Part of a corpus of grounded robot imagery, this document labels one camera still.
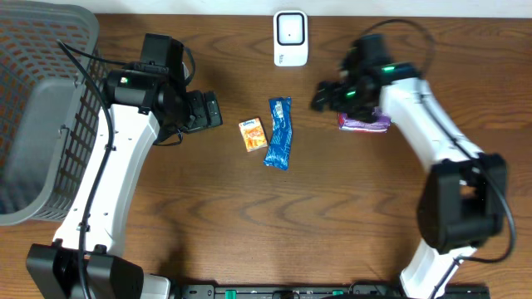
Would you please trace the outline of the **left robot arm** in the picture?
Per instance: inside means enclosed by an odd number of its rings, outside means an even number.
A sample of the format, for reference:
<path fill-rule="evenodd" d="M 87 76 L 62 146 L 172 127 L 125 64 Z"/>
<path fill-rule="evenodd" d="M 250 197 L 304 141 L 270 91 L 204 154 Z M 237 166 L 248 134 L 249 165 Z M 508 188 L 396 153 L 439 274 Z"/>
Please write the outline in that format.
<path fill-rule="evenodd" d="M 95 89 L 96 142 L 71 210 L 49 245 L 34 244 L 27 270 L 45 298 L 177 298 L 168 277 L 124 259 L 126 222 L 154 146 L 223 122 L 214 92 L 190 91 L 195 61 L 172 37 L 145 35 L 139 61 L 118 63 Z"/>

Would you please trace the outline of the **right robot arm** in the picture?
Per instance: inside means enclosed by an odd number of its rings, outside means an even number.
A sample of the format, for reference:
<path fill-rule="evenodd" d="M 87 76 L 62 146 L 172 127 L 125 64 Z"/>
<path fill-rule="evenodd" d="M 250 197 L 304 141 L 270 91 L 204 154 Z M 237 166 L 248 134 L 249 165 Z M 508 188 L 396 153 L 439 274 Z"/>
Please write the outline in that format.
<path fill-rule="evenodd" d="M 358 38 L 344 58 L 340 81 L 323 81 L 311 103 L 369 125 L 388 117 L 427 177 L 417 206 L 421 241 L 400 274 L 409 298 L 441 298 L 457 268 L 498 235 L 509 219 L 506 162 L 472 143 L 409 62 L 395 62 L 380 34 Z"/>

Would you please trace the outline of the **pink purple liner pack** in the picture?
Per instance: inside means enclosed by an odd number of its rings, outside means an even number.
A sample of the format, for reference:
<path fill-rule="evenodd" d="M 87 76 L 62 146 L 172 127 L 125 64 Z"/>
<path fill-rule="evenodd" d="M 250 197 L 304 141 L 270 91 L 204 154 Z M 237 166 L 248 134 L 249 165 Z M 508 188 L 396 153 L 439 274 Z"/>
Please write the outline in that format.
<path fill-rule="evenodd" d="M 345 113 L 339 113 L 338 128 L 345 131 L 360 131 L 369 133 L 385 133 L 392 124 L 391 118 L 382 113 L 381 109 L 376 107 L 372 115 L 375 121 L 367 123 L 361 120 L 354 120 L 347 117 Z"/>

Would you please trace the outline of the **orange Kleenex tissue pack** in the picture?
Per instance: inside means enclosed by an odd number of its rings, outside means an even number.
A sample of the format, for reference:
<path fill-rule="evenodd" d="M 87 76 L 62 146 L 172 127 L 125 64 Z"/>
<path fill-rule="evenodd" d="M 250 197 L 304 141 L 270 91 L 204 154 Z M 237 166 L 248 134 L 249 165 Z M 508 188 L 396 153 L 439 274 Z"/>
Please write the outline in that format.
<path fill-rule="evenodd" d="M 264 148 L 268 145 L 264 128 L 259 118 L 239 123 L 239 131 L 248 152 Z"/>

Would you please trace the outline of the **blue Oreo cookie pack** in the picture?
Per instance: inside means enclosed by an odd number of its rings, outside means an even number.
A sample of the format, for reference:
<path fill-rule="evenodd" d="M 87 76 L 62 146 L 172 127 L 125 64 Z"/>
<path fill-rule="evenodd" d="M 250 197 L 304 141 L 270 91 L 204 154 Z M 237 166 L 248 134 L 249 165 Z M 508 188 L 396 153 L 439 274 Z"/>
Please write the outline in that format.
<path fill-rule="evenodd" d="M 292 99 L 279 97 L 270 99 L 268 102 L 273 121 L 273 133 L 264 158 L 264 165 L 287 170 L 293 138 Z"/>

